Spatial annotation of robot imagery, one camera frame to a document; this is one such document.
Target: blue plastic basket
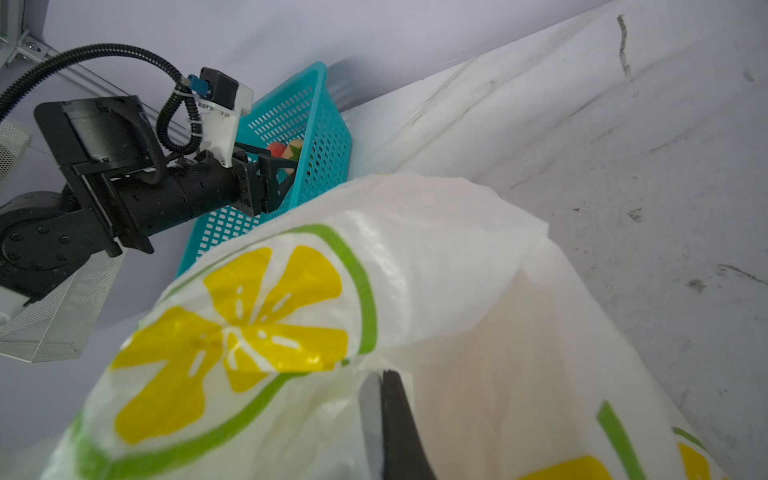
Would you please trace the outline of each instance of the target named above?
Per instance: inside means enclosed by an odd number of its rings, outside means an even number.
[[[315,63],[253,104],[251,114],[240,119],[237,141],[244,144],[266,148],[274,141],[287,144],[296,138],[304,139],[296,180],[280,208],[250,218],[224,207],[198,218],[177,275],[217,244],[346,181],[352,137],[326,88],[326,72],[324,63]]]

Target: black cable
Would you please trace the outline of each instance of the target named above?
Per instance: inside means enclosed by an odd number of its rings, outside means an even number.
[[[43,61],[22,75],[17,81],[13,82],[2,95],[0,95],[0,121],[8,116],[8,113],[13,110],[13,107],[15,107],[32,88],[36,87],[46,78],[59,70],[80,63],[81,61],[100,57],[129,57],[146,61],[167,73],[176,83],[176,91],[184,94],[191,94],[189,87],[181,84],[181,81],[184,79],[181,72],[160,55],[156,55],[151,51],[132,45],[101,43],[67,50],[53,58]],[[187,113],[189,114],[190,120],[192,120],[192,137],[185,145],[176,144],[168,136],[170,120],[174,116],[176,110],[181,106],[181,102],[184,102],[187,106]],[[160,114],[157,116],[157,138],[164,147],[172,152],[184,155],[192,154],[197,150],[202,141],[203,127],[200,123],[195,123],[199,121],[200,114],[197,112],[197,104],[195,103],[194,97],[179,95],[174,91],[170,98],[168,98],[168,101],[165,102]]]

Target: white surface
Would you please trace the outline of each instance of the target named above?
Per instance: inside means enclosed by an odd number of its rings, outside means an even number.
[[[342,108],[605,3],[605,0],[60,0],[44,38],[59,51],[128,43],[165,57],[185,75],[218,68],[261,98],[316,61],[329,66]],[[172,85],[140,61],[86,64],[158,110]]]
[[[344,115],[351,178],[466,177],[548,221],[733,479],[768,471],[766,25],[615,2]]]
[[[124,319],[94,332],[79,359],[25,363],[0,357],[0,452],[18,452],[46,437],[60,435],[120,345],[136,330],[139,318]]]
[[[60,439],[61,433],[57,432],[5,458],[0,456],[0,479],[39,480]]]

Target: white mounting bracket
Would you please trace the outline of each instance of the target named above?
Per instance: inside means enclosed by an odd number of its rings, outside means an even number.
[[[219,163],[231,168],[237,127],[240,117],[249,115],[253,109],[253,90],[240,84],[233,110],[208,100],[200,99],[198,104],[203,108],[203,141],[200,149],[210,151]]]

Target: red fruit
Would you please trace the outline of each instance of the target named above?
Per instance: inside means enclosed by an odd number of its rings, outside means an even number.
[[[266,149],[270,151],[273,157],[281,158],[286,148],[288,147],[285,144],[281,144],[279,141],[274,141]]]

